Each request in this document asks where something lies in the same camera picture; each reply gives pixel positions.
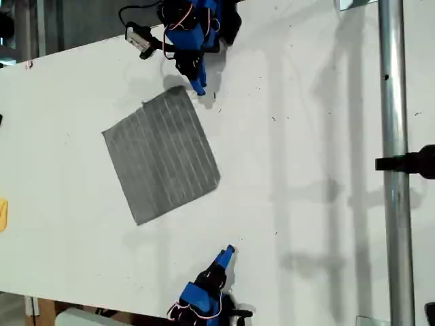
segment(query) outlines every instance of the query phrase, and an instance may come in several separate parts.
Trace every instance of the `yellow object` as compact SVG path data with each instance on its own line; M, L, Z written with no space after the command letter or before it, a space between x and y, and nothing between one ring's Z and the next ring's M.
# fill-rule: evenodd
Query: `yellow object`
M7 200L0 198L0 232L7 227Z

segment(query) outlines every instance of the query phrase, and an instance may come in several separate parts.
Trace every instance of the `silver pole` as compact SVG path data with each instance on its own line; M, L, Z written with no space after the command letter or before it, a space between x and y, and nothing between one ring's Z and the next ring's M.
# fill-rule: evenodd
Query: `silver pole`
M383 155L408 152L403 0L379 0ZM409 176L384 174L391 326L414 326Z

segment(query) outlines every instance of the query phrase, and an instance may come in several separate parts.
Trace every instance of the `striped fabric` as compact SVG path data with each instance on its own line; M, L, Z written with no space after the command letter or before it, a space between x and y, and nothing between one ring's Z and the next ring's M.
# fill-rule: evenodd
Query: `striped fabric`
M181 86L143 103L103 136L137 225L218 186L218 167Z

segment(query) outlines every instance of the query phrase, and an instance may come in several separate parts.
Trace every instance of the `pole clamp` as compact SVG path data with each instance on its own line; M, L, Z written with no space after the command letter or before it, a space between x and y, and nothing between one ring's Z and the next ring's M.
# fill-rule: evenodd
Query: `pole clamp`
M419 173L425 179L435 180L435 145L427 145L418 153L377 158L376 171Z

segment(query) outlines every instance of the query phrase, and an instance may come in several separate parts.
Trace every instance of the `white table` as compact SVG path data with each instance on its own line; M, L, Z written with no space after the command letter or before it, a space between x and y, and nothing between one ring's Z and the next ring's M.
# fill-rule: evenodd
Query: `white table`
M410 148L435 142L433 1L406 1ZM0 290L164 316L234 245L253 325L389 319L377 5L249 0L207 96L188 92L222 174L211 194L140 227L102 131L188 83L116 37L0 70ZM435 299L435 183L411 177L417 325Z

